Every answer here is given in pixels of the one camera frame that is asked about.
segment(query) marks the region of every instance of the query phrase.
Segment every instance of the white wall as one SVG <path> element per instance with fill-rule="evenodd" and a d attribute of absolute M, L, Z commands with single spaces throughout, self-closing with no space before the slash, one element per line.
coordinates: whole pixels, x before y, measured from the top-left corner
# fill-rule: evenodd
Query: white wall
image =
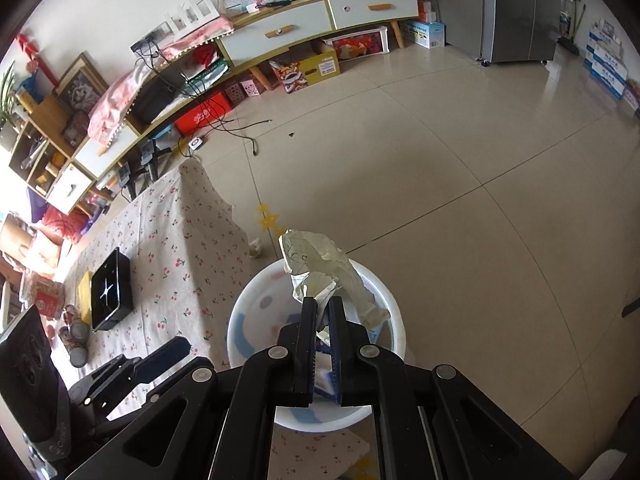
<path fill-rule="evenodd" d="M 640 55 L 634 48 L 633 43 L 631 43 L 622 25 L 620 25 L 620 22 L 614 17 L 613 12 L 609 10 L 609 7 L 607 7 L 602 0 L 581 0 L 581 2 L 578 2 L 578 16 L 580 16 L 580 12 L 582 12 L 583 3 L 587 4 L 587 8 L 584 12 L 582 24 L 578 29 L 578 33 L 575 35 L 575 44 L 584 51 L 587 46 L 591 23 L 597 22 L 600 18 L 604 18 L 615 27 L 616 36 L 619 37 L 622 42 L 623 61 L 629 70 L 629 77 L 640 81 Z"/>
<path fill-rule="evenodd" d="M 133 67 L 136 58 L 129 47 L 184 1 L 43 0 L 23 30 L 34 38 L 57 76 L 87 51 L 98 72 L 111 83 Z M 15 42 L 0 63 L 0 73 L 14 59 L 18 74 L 24 73 L 27 59 Z"/>

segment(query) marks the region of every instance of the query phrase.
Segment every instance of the refrigerator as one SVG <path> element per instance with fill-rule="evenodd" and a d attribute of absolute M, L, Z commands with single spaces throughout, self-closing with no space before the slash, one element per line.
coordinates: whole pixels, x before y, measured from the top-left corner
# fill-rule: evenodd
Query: refrigerator
<path fill-rule="evenodd" d="M 447 43 L 486 63 L 553 59 L 561 0 L 437 0 Z"/>

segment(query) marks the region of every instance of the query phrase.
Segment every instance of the picture frame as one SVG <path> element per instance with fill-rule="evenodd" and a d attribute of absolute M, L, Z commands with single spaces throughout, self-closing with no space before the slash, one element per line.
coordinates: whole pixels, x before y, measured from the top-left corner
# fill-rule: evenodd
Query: picture frame
<path fill-rule="evenodd" d="M 58 103 L 69 113 L 80 110 L 89 114 L 107 88 L 105 80 L 82 53 L 60 78 L 55 92 Z"/>

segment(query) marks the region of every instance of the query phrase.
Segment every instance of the wooden cabinet leg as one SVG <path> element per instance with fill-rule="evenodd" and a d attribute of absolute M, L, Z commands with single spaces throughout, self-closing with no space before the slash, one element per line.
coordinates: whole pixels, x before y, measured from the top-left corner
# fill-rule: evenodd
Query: wooden cabinet leg
<path fill-rule="evenodd" d="M 396 41 L 398 42 L 398 46 L 400 48 L 404 48 L 404 38 L 400 33 L 400 25 L 398 25 L 398 20 L 391 20 L 391 28 L 394 30 L 394 34 L 396 35 Z"/>
<path fill-rule="evenodd" d="M 273 90 L 273 85 L 269 82 L 267 76 L 265 76 L 257 66 L 249 67 L 249 72 L 251 72 L 251 75 L 254 76 L 258 81 L 260 81 L 260 83 L 262 83 L 262 86 L 264 86 L 267 90 Z"/>

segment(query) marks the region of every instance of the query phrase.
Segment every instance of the wire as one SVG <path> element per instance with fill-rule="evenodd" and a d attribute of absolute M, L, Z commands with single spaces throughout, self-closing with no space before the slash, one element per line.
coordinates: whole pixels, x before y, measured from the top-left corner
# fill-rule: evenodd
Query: wire
<path fill-rule="evenodd" d="M 151 51 L 151 44 L 153 44 L 153 45 L 155 46 L 155 48 L 156 48 L 156 55 L 155 55 L 155 56 L 153 55 L 153 53 L 152 53 L 152 51 Z M 204 81 L 202 82 L 202 92 L 200 92 L 200 90 L 197 88 L 197 85 L 196 85 L 196 86 L 194 86 L 193 82 L 192 82 L 192 81 L 190 81 L 190 79 L 186 76 L 186 74 L 185 74 L 182 70 L 180 70 L 178 67 L 176 67 L 176 66 L 174 65 L 174 63 L 172 63 L 171 61 L 169 61 L 169 60 L 164 56 L 164 54 L 162 54 L 162 51 L 160 50 L 160 47 L 158 46 L 158 44 L 157 44 L 154 40 L 147 41 L 147 46 L 148 46 L 148 49 L 149 49 L 149 54 L 148 54 L 148 55 L 149 55 L 149 56 L 150 56 L 150 58 L 151 58 L 152 65 L 153 65 L 153 59 L 157 59 L 157 58 L 158 58 L 158 56 L 159 56 L 159 57 L 161 57 L 161 58 L 164 60 L 164 62 L 165 62 L 165 63 L 167 63 L 167 65 L 168 65 L 168 66 L 171 66 L 173 69 L 175 69 L 175 70 L 177 70 L 177 71 L 179 72 L 180 76 L 184 79 L 185 83 L 187 83 L 187 85 L 188 85 L 188 86 L 190 86 L 191 90 L 193 90 L 193 92 L 196 94 L 196 96 L 197 96 L 197 97 L 204 99 L 204 94 L 205 94 L 205 92 L 208 90 L 208 89 L 205 87 L 205 83 L 204 83 Z M 155 67 L 150 67 L 150 69 L 151 69 L 151 70 L 153 70 L 154 72 L 156 72 L 156 74 L 157 74 L 158 76 L 160 76 L 160 77 L 161 77 L 160 73 L 158 72 L 158 70 L 156 70 L 156 69 L 155 69 Z M 181 94 L 183 94 L 183 95 L 187 95 L 188 97 L 193 97 L 192 95 L 190 95 L 190 94 L 186 94 L 185 92 L 182 92 L 182 91 L 180 91 L 180 93 L 181 93 Z M 209 101 L 209 105 L 210 105 L 210 106 L 216 106 L 216 107 L 220 107 L 220 108 L 222 108 L 222 117 L 220 117 L 220 115 L 219 115 L 219 116 L 215 119 L 215 120 L 217 120 L 217 121 L 219 121 L 219 122 L 220 122 L 220 127 L 215 126 L 214 124 L 212 124 L 212 123 L 211 123 L 211 121 L 210 121 L 210 120 L 209 120 L 209 118 L 207 117 L 207 112 L 208 112 L 208 110 L 206 110 L 206 108 L 204 107 L 204 102 L 201 102 L 201 103 L 200 103 L 200 110 L 202 111 L 203 116 L 206 118 L 207 123 L 208 123 L 208 124 L 209 124 L 209 126 L 210 126 L 210 129 L 209 129 L 209 130 L 207 130 L 207 131 L 206 131 L 206 133 L 204 133 L 204 134 L 202 135 L 202 138 L 204 138 L 205 136 L 209 135 L 209 133 L 211 133 L 211 131 L 213 131 L 213 130 L 224 131 L 224 132 L 226 132 L 226 133 L 228 133 L 228 134 L 230 134 L 230 135 L 233 135 L 233 136 L 235 136 L 235 137 L 240 137 L 241 139 L 247 139 L 247 140 L 250 140 L 250 141 L 252 142 L 252 152 L 253 152 L 254 156 L 257 156 L 257 155 L 258 155 L 258 143 L 257 143 L 256 139 L 255 139 L 255 138 L 253 138 L 253 137 L 249 137 L 249 136 L 244 136 L 244 135 L 235 134 L 235 133 L 233 133 L 233 132 L 234 132 L 234 131 L 238 131 L 238 130 L 244 130 L 245 128 L 249 128 L 250 126 L 254 126 L 255 124 L 261 124 L 261 123 L 265 123 L 265 122 L 270 122 L 271 120 L 259 121 L 259 122 L 257 122 L 257 123 L 249 124 L 248 126 L 245 126 L 244 128 L 233 128 L 233 129 L 229 129 L 229 128 L 227 128 L 227 127 L 225 126 L 225 123 L 232 122 L 232 120 L 225 121 L 225 116 L 226 116 L 226 110 L 225 110 L 225 107 L 223 107 L 222 105 L 220 105 L 219 103 L 217 103 L 217 102 L 215 102 L 215 101 L 213 101 L 213 100 Z M 191 133 L 191 139 L 193 139 L 193 136 L 194 136 L 194 134 L 196 133 L 196 131 L 197 131 L 198 129 L 199 129 L 199 128 L 194 129 L 194 131 Z M 179 145 L 179 144 L 178 144 L 178 150 L 180 151 L 180 154 L 181 154 L 182 156 L 184 156 L 184 157 L 191 158 L 191 157 L 193 156 L 193 152 L 191 151 L 191 147 L 189 148 L 189 155 L 185 155 L 185 154 L 182 152 L 182 149 L 180 148 L 180 145 Z"/>

